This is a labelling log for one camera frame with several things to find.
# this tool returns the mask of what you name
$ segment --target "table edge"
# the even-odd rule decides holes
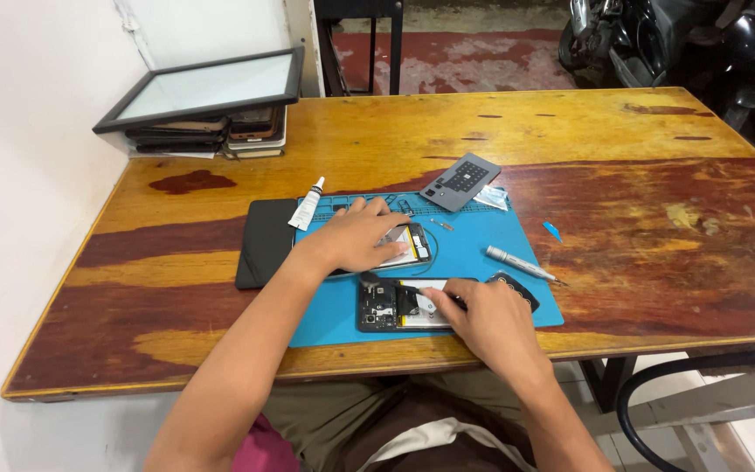
[[[662,354],[668,352],[683,351],[685,349],[754,345],[755,336],[743,336],[736,338],[704,339],[701,341],[685,341],[681,343],[663,344],[653,349],[642,349],[637,346],[615,349],[577,349],[549,354],[553,362],[571,360],[603,359],[624,357],[628,355]],[[404,366],[399,369],[373,370],[366,368],[352,368],[346,370],[316,370],[313,373],[277,374],[276,383],[288,383],[296,381],[329,381],[343,379],[358,375],[411,375],[439,372],[445,370],[473,370],[484,367],[485,364],[479,359],[467,359],[453,362],[445,362],[439,365]],[[62,387],[37,390],[24,390],[10,392],[3,388],[1,396],[10,402],[67,402],[79,398],[95,398],[110,395],[132,395],[144,393],[179,392],[188,381],[152,381],[143,383],[110,384],[110,385],[85,385],[79,387]]]
[[[104,212],[109,207],[109,204],[112,201],[112,198],[115,197],[115,193],[120,187],[119,184],[121,183],[121,180],[127,175],[127,172],[130,169],[131,162],[132,161],[128,159],[127,164],[124,165],[124,170],[121,171],[121,175],[118,176],[115,184],[113,184],[112,191],[110,191],[109,195],[107,195],[107,199],[104,201],[104,204],[100,207],[100,211],[98,212],[98,215],[96,215],[95,221],[93,221],[91,226],[89,226],[89,231],[87,232],[87,235],[83,238],[83,241],[80,243],[80,247],[78,247],[77,252],[75,252],[75,256],[72,258],[71,262],[69,262],[69,266],[66,268],[66,272],[64,272],[63,276],[60,277],[60,281],[57,283],[57,287],[55,288],[54,292],[52,292],[51,296],[49,297],[48,302],[45,305],[45,308],[43,309],[42,314],[39,315],[39,319],[37,320],[34,327],[31,329],[31,333],[28,335],[28,339],[25,341],[25,344],[23,345],[22,349],[19,351],[19,355],[17,356],[16,360],[14,360],[14,365],[11,367],[10,371],[7,372],[7,377],[5,377],[5,381],[2,383],[2,388],[0,389],[0,395],[2,398],[7,398],[7,395],[8,395],[7,389],[10,386],[11,381],[14,379],[14,375],[16,375],[17,370],[19,370],[19,367],[22,365],[22,361],[25,359],[25,355],[28,352],[28,349],[30,349],[31,343],[34,341],[34,339],[37,336],[37,333],[39,332],[39,328],[42,327],[43,322],[45,321],[45,317],[46,315],[48,315],[48,310],[51,308],[51,304],[54,303],[55,299],[57,298],[57,294],[59,293],[60,289],[63,287],[63,284],[65,284],[66,280],[69,278],[69,273],[71,272],[72,269],[75,268],[75,263],[80,257],[80,254],[83,252],[83,249],[87,246],[87,242],[89,242],[89,239],[92,237],[92,233],[95,231],[95,227],[98,225],[98,222],[100,221],[100,217],[103,216]]]

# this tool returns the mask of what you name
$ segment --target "pants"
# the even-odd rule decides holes
[[[411,375],[386,387],[377,379],[274,386],[262,413],[313,470],[333,468],[343,444],[372,415],[403,395],[407,382],[435,387],[522,424],[518,397],[491,370]]]

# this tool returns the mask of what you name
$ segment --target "black motorcycle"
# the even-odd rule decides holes
[[[598,70],[601,83],[613,74],[626,87],[685,87],[734,129],[748,119],[755,129],[755,0],[731,8],[733,15],[729,5],[571,0],[559,61],[571,73]],[[719,28],[722,15],[728,23]]]

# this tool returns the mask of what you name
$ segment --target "wooden table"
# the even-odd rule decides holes
[[[679,88],[305,99],[287,156],[134,159],[2,395],[182,389],[256,291],[232,285],[249,202],[416,191],[501,166],[566,323],[553,359],[755,344],[755,149]],[[563,243],[542,226],[550,221]],[[280,380],[472,367],[451,336],[289,349]]]

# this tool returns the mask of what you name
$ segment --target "glue tube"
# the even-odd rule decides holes
[[[308,230],[310,220],[314,218],[316,204],[320,202],[320,197],[322,196],[322,184],[324,183],[325,177],[320,177],[320,180],[316,182],[316,185],[310,188],[308,194],[305,195],[305,199],[302,200],[302,204],[296,209],[296,213],[293,213],[293,217],[287,222],[290,226],[295,226],[302,231]]]

